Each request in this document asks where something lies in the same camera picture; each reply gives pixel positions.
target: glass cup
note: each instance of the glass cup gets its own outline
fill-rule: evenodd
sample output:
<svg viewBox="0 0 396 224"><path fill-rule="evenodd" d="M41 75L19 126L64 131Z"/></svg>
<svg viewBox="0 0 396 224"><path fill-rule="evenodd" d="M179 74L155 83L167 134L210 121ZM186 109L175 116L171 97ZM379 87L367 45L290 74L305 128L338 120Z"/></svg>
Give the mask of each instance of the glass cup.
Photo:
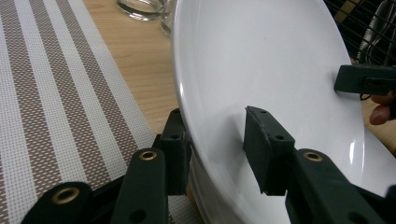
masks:
<svg viewBox="0 0 396 224"><path fill-rule="evenodd" d="M130 17L140 21L153 21L163 11L164 0L117 0L117 6Z"/></svg>
<svg viewBox="0 0 396 224"><path fill-rule="evenodd" d="M161 28L166 35L171 34L177 0L163 0L163 13L161 15Z"/></svg>

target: finger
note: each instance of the finger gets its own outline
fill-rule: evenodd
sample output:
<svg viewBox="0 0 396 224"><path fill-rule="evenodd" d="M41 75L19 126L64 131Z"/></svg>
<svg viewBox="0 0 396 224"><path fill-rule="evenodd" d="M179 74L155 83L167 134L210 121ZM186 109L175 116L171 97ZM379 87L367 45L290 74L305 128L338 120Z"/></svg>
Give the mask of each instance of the finger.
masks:
<svg viewBox="0 0 396 224"><path fill-rule="evenodd" d="M384 105L377 106L370 116L370 123L373 125L381 125L390 119L389 107Z"/></svg>
<svg viewBox="0 0 396 224"><path fill-rule="evenodd" d="M373 95L371 97L374 103L380 105L390 105L390 103L392 103L393 98L394 98L393 96L378 96L378 95Z"/></svg>

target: wooden table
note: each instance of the wooden table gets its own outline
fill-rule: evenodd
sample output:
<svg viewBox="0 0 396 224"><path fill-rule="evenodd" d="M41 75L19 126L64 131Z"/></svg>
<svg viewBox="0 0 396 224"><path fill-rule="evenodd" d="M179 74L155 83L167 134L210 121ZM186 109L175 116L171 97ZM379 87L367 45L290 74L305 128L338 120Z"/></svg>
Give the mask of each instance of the wooden table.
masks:
<svg viewBox="0 0 396 224"><path fill-rule="evenodd" d="M161 133L169 112L178 107L169 37L159 21L128 18L116 0L84 2L151 130ZM365 124L396 154L396 121L370 125L368 117L374 107L370 100L362 103Z"/></svg>

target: wire rack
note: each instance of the wire rack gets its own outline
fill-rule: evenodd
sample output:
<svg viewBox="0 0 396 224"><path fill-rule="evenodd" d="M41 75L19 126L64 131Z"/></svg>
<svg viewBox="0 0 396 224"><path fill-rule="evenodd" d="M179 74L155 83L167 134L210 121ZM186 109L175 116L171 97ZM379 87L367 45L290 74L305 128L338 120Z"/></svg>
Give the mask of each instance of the wire rack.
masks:
<svg viewBox="0 0 396 224"><path fill-rule="evenodd" d="M396 65L396 0L324 0L353 63Z"/></svg>

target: stack of plates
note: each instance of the stack of plates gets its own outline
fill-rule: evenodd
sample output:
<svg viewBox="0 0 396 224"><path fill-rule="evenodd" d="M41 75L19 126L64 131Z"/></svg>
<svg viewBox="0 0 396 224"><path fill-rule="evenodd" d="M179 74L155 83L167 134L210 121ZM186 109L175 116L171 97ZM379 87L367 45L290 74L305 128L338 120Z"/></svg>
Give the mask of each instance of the stack of plates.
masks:
<svg viewBox="0 0 396 224"><path fill-rule="evenodd" d="M260 194L242 150L247 105L270 111L296 148L324 152L352 183L381 195L396 183L393 157L364 130L359 96L333 90L349 58L322 1L179 0L172 44L207 223L289 222L285 198Z"/></svg>

